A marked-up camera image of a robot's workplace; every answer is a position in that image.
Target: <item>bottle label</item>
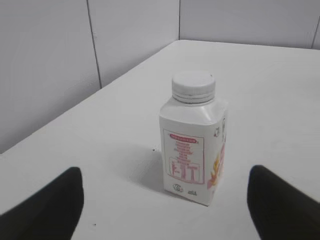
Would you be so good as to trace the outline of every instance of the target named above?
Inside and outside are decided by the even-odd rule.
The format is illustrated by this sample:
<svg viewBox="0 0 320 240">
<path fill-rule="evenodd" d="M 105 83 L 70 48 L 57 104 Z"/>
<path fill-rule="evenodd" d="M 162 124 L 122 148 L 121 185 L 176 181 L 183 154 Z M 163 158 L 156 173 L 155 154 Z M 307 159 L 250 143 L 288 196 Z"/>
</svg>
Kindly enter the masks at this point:
<svg viewBox="0 0 320 240">
<path fill-rule="evenodd" d="M 204 138 L 163 130 L 165 171 L 180 181 L 205 183 Z"/>
</svg>

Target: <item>bottle cap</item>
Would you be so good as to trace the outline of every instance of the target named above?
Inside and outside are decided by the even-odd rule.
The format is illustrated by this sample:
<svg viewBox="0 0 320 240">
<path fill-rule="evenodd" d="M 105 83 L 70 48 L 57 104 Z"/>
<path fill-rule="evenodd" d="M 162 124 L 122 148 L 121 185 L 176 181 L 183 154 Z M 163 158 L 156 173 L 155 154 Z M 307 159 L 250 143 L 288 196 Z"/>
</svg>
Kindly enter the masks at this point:
<svg viewBox="0 0 320 240">
<path fill-rule="evenodd" d="M 183 71 L 172 78 L 172 96 L 183 103 L 205 103 L 215 98 L 216 81 L 207 71 Z"/>
</svg>

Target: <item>black object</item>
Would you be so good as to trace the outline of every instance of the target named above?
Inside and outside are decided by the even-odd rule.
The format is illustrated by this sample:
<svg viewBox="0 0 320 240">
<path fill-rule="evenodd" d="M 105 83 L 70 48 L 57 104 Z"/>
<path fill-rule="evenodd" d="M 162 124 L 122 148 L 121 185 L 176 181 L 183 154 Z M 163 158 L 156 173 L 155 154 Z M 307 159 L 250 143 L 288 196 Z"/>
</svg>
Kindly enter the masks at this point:
<svg viewBox="0 0 320 240">
<path fill-rule="evenodd" d="M 0 216 L 0 240 L 70 240 L 83 205 L 81 171 L 71 167 Z"/>
<path fill-rule="evenodd" d="M 247 203 L 262 240 L 320 240 L 320 204 L 264 166 L 251 169 Z"/>
</svg>

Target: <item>wall seam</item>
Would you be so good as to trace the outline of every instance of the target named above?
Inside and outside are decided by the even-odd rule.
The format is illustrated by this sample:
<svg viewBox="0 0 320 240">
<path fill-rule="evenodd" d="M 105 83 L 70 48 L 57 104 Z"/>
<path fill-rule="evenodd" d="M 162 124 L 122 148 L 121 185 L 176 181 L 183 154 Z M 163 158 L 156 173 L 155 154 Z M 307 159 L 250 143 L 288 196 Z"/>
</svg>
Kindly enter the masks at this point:
<svg viewBox="0 0 320 240">
<path fill-rule="evenodd" d="M 102 89 L 102 82 L 101 82 L 101 76 L 100 76 L 100 67 L 99 67 L 98 56 L 97 56 L 97 50 L 96 50 L 96 43 L 95 43 L 94 30 L 93 30 L 93 27 L 92 27 L 92 21 L 91 21 L 91 14 L 90 14 L 89 0 L 86 0 L 86 8 L 87 8 L 87 10 L 88 10 L 89 25 L 90 25 L 90 31 L 91 31 L 91 38 L 92 38 L 92 44 L 93 44 L 93 51 L 94 51 L 95 64 L 96 64 L 96 69 L 97 69 L 97 72 L 98 72 L 98 78 L 99 78 L 99 86 L 100 86 L 100 89 Z"/>
<path fill-rule="evenodd" d="M 316 25 L 316 28 L 315 28 L 315 32 L 314 32 L 314 36 L 313 36 L 313 40 L 312 40 L 312 44 L 311 44 L 311 49 L 314 48 L 314 45 L 315 45 L 315 41 L 316 41 L 316 37 L 317 37 L 317 33 L 318 33 L 318 28 L 319 28 L 319 24 L 320 24 L 320 16 L 318 18 L 318 23 Z"/>
<path fill-rule="evenodd" d="M 182 0 L 179 0 L 179 28 L 178 28 L 178 40 L 181 40 L 181 37 L 180 37 L 180 29 L 181 29 L 181 1 Z"/>
</svg>

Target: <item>cartoon graphic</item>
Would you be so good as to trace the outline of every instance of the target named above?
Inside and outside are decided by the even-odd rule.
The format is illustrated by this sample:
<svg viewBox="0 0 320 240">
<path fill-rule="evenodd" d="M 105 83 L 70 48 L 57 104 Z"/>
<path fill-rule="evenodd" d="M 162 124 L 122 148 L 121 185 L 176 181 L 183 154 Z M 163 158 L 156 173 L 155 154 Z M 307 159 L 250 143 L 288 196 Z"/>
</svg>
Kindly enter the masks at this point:
<svg viewBox="0 0 320 240">
<path fill-rule="evenodd" d="M 226 142 L 226 118 L 222 120 L 222 142 Z"/>
<path fill-rule="evenodd" d="M 214 131 L 214 136 L 217 138 L 220 135 L 220 127 L 217 127 Z"/>
<path fill-rule="evenodd" d="M 221 170 L 224 165 L 224 160 L 225 160 L 225 144 L 223 144 L 220 153 L 218 153 L 218 155 L 215 158 L 215 161 L 213 164 L 213 171 L 211 172 L 211 179 L 207 183 L 208 189 L 217 184 L 219 176 L 221 174 Z"/>
</svg>

